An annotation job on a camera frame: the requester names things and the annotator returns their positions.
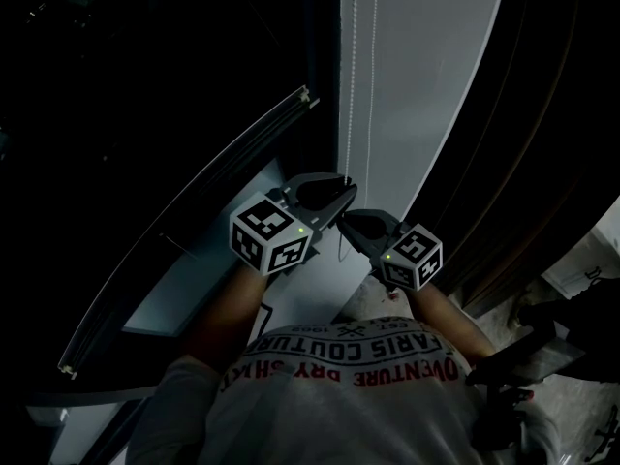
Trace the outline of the person's white printed t-shirt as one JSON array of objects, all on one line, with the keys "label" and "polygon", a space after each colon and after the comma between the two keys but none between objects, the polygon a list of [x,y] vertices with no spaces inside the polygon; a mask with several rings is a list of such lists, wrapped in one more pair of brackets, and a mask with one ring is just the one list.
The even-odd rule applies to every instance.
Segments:
[{"label": "person's white printed t-shirt", "polygon": [[469,373],[413,319],[281,327],[224,374],[188,357],[171,364],[126,465],[556,464],[558,430],[532,403],[514,446],[474,448],[486,399]]}]

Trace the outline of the black metal floor stand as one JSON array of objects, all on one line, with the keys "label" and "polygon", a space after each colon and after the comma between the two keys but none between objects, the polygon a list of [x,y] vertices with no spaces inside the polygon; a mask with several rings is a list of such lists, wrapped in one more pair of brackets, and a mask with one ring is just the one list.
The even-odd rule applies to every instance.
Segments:
[{"label": "black metal floor stand", "polygon": [[595,448],[593,452],[587,456],[584,461],[586,463],[603,463],[605,461],[614,461],[612,451],[615,441],[620,430],[620,409],[617,405],[612,405],[609,417],[603,429],[597,428],[594,433]]}]

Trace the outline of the grey insect screen bar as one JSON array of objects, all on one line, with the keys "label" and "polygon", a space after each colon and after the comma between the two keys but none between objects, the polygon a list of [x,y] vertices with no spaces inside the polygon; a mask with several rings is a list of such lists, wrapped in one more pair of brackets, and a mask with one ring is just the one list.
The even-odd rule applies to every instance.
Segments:
[{"label": "grey insect screen bar", "polygon": [[289,128],[311,108],[305,86],[255,121],[171,200],[99,290],[58,362],[75,378],[103,355],[118,332],[182,253],[180,243],[211,225],[225,206],[275,157]]}]

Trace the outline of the white cabinet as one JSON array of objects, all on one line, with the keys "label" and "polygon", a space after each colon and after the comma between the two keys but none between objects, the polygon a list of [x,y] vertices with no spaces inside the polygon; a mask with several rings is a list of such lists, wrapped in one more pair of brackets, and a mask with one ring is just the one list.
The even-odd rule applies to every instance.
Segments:
[{"label": "white cabinet", "polygon": [[542,278],[572,298],[591,286],[584,272],[596,266],[603,270],[602,279],[620,278],[620,199]]}]

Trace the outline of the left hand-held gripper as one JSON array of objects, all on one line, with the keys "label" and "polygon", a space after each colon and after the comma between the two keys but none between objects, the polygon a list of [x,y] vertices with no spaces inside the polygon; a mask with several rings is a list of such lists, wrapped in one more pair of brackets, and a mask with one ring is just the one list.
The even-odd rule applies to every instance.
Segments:
[{"label": "left hand-held gripper", "polygon": [[232,207],[230,247],[261,276],[289,274],[317,254],[321,231],[356,195],[351,178],[333,172],[299,174],[283,187],[256,191]]}]

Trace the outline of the dark framed window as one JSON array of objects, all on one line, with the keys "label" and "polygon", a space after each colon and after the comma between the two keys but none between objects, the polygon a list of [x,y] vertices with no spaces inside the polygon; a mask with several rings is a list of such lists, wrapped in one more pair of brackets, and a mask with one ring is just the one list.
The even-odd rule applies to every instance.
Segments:
[{"label": "dark framed window", "polygon": [[286,173],[335,165],[339,0],[0,0],[0,465],[47,465],[38,397],[153,385],[162,338],[123,327],[58,362],[99,290],[194,176],[305,86]]}]

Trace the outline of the black chest-mounted phone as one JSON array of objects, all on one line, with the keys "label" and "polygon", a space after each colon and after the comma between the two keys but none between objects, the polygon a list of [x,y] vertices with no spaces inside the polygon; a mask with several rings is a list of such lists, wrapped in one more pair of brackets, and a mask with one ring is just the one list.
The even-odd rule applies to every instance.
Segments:
[{"label": "black chest-mounted phone", "polygon": [[479,362],[466,382],[498,388],[537,384],[585,355],[568,341],[568,334],[555,321],[536,323],[524,337]]}]

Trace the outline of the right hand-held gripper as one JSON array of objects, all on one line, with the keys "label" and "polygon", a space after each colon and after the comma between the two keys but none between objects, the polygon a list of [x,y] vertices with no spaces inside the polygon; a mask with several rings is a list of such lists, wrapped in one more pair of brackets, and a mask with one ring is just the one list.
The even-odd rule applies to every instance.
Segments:
[{"label": "right hand-held gripper", "polygon": [[[356,209],[343,214],[340,232],[376,269],[383,238],[392,236],[398,225],[399,221],[383,210]],[[417,292],[442,266],[442,242],[421,224],[402,233],[380,256],[380,271],[386,283]]]}]

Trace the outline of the dark brown curtain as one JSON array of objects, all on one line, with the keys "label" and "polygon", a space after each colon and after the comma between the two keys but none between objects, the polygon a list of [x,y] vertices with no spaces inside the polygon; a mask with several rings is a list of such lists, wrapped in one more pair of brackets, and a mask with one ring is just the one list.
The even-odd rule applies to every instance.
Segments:
[{"label": "dark brown curtain", "polygon": [[620,0],[501,0],[406,219],[477,317],[561,259],[620,196]]}]

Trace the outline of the person's left forearm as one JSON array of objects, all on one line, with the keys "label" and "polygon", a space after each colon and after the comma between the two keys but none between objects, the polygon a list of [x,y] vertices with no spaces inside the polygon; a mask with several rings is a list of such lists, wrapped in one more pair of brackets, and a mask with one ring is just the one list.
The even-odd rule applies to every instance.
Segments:
[{"label": "person's left forearm", "polygon": [[182,354],[224,374],[247,346],[266,284],[266,276],[241,265],[188,325],[181,343]]}]

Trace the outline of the person's right forearm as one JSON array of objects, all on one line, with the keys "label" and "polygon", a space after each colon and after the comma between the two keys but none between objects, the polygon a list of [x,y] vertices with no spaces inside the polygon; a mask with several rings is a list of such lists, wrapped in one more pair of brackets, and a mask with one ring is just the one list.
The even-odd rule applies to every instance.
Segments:
[{"label": "person's right forearm", "polygon": [[405,294],[414,317],[439,332],[471,366],[496,353],[480,328],[432,283]]}]

